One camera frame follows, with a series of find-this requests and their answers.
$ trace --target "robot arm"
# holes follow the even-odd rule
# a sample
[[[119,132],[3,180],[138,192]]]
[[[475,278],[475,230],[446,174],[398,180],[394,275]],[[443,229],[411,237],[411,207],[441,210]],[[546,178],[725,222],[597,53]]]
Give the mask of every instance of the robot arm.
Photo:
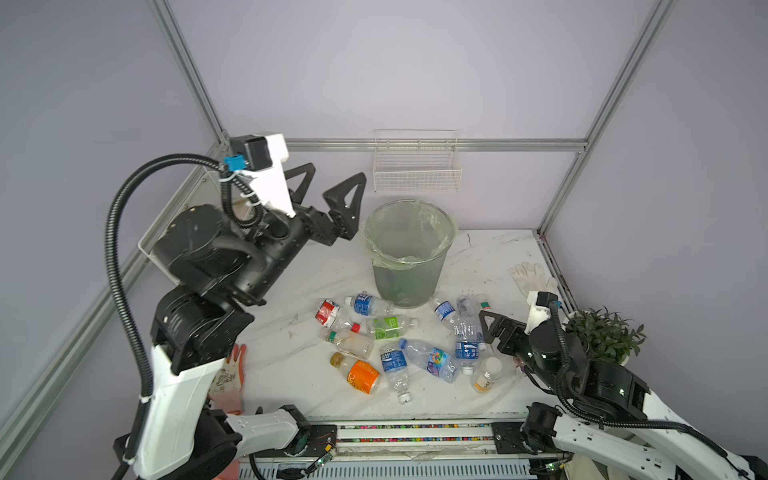
[[[532,378],[537,376],[549,387],[542,389],[564,407],[541,402],[529,407],[519,432],[523,449],[583,453],[647,480],[679,478],[678,472],[694,480],[755,480],[754,462],[693,429],[639,377],[623,366],[589,359],[579,339],[563,331],[556,295],[531,292],[528,303],[528,323],[488,311],[479,314],[483,324],[493,319],[488,333],[498,338],[498,351],[518,357],[531,381],[538,386]],[[629,430],[653,448],[627,442],[604,427]]]
[[[186,209],[154,247],[180,283],[157,305],[149,355],[152,391],[140,397],[140,412],[145,413],[137,416],[131,434],[115,440],[123,462],[115,478],[131,466],[143,480],[209,480],[238,456],[265,449],[297,455],[306,447],[310,424],[295,406],[259,415],[226,415],[208,408],[208,389],[237,336],[253,322],[240,305],[264,305],[267,291],[309,240],[331,246],[336,238],[351,240],[357,233],[366,177],[359,173],[328,189],[323,197],[330,211],[325,214],[301,205],[315,167],[306,164],[283,172],[288,150],[282,135],[230,141],[233,155],[225,159],[226,167],[205,157],[181,162],[218,169],[223,210],[208,204]],[[160,160],[140,168],[126,184],[156,170]],[[299,187],[289,190],[286,179],[301,174]],[[234,216],[229,182],[254,207],[249,220]],[[346,204],[353,189],[352,201]],[[120,206],[118,198],[112,210]],[[120,295],[114,285],[113,295]],[[134,455],[127,452],[131,440]]]

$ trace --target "metal grille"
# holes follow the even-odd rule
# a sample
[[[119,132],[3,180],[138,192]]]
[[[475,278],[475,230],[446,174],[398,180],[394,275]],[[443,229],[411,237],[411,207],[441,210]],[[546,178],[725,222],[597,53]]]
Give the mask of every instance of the metal grille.
[[[384,194],[458,192],[455,130],[377,130],[373,188]]]
[[[306,466],[309,463],[259,463],[259,471],[266,480],[273,480],[277,471],[289,467]],[[483,478],[504,480],[517,478],[536,478],[528,473],[530,464],[522,458],[495,460],[436,460],[431,462],[413,462],[392,460],[378,462],[338,461],[330,462],[309,478],[410,478],[412,480],[469,480]],[[256,478],[247,463],[240,464],[239,478]]]

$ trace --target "bottle label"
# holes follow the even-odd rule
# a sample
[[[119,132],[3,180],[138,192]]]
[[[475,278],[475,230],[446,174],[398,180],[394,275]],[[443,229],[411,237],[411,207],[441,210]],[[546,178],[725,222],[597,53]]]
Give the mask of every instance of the bottle label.
[[[389,370],[398,369],[403,366],[407,366],[406,356],[402,354],[400,350],[394,352],[387,352],[382,354],[382,366],[384,366],[384,372]]]
[[[477,382],[475,382],[475,388],[481,392],[487,392],[491,389],[491,387],[493,387],[494,383],[495,382],[493,380],[489,380],[485,378],[485,376],[481,376],[478,377]]]
[[[448,315],[455,312],[453,309],[453,306],[450,302],[443,302],[441,303],[436,309],[435,313],[437,313],[437,316],[440,317],[440,320],[443,321]]]
[[[399,324],[397,323],[396,316],[382,319],[382,321],[384,322],[385,327],[382,328],[377,326],[373,330],[373,334],[376,336],[377,340],[392,339],[400,336],[400,331],[398,330]]]
[[[373,295],[367,293],[360,293],[355,297],[355,311],[360,315],[368,315],[368,308],[371,305],[371,299]]]
[[[317,313],[315,313],[315,318],[324,326],[331,326],[333,320],[339,315],[340,309],[341,307],[338,303],[333,302],[333,300],[326,300],[320,306],[320,309],[317,310]]]
[[[457,359],[477,359],[478,351],[477,342],[456,342]]]
[[[448,358],[448,353],[445,353],[438,348],[432,349],[429,354],[429,361],[427,362],[427,372],[434,376],[440,376],[440,369],[446,362],[448,362]]]
[[[379,372],[375,368],[367,362],[358,360],[346,376],[346,381],[360,392],[371,393],[371,388],[378,378]]]

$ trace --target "plastic bottle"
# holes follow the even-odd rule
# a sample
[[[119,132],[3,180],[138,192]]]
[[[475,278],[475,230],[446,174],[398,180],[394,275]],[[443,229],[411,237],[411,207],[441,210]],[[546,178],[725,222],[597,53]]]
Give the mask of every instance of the plastic bottle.
[[[432,305],[432,309],[435,311],[435,316],[440,320],[442,325],[456,333],[456,324],[458,323],[458,313],[453,308],[453,305],[442,295],[435,293],[435,295],[429,299],[429,304]]]
[[[400,339],[398,346],[412,365],[418,366],[448,383],[453,383],[456,380],[461,364],[431,343],[421,340]]]
[[[419,321],[409,316],[391,316],[366,320],[366,332],[373,339],[394,339],[419,326]]]
[[[491,302],[488,301],[488,296],[484,293],[478,293],[475,295],[475,302],[480,306],[480,310],[490,310]]]
[[[480,368],[472,376],[472,386],[475,390],[485,393],[502,377],[502,361],[489,356],[480,363]]]
[[[472,299],[460,296],[456,306],[459,317],[456,326],[456,359],[462,364],[462,373],[471,375],[478,362],[480,344],[483,343],[482,327]]]
[[[331,357],[331,365],[339,369],[341,376],[346,378],[347,383],[355,390],[372,395],[379,386],[381,374],[368,362],[334,353]]]
[[[352,330],[355,333],[360,331],[360,324],[353,322],[349,314],[330,299],[323,300],[315,313],[315,319],[323,326]]]
[[[369,295],[366,292],[350,295],[344,299],[344,303],[351,306],[360,315],[365,316],[392,316],[395,312],[394,303]]]
[[[382,367],[389,386],[397,393],[397,399],[402,404],[411,401],[408,392],[408,363],[397,342],[385,343],[381,346]]]
[[[373,351],[373,340],[367,336],[346,329],[323,329],[320,338],[336,345],[340,352],[368,359]]]

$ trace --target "trash can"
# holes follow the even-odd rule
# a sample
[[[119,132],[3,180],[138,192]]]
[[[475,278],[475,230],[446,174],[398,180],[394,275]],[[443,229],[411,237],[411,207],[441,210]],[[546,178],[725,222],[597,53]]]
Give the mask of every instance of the trash can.
[[[456,232],[453,219],[421,200],[397,200],[374,210],[363,237],[379,295],[403,308],[426,303]]]

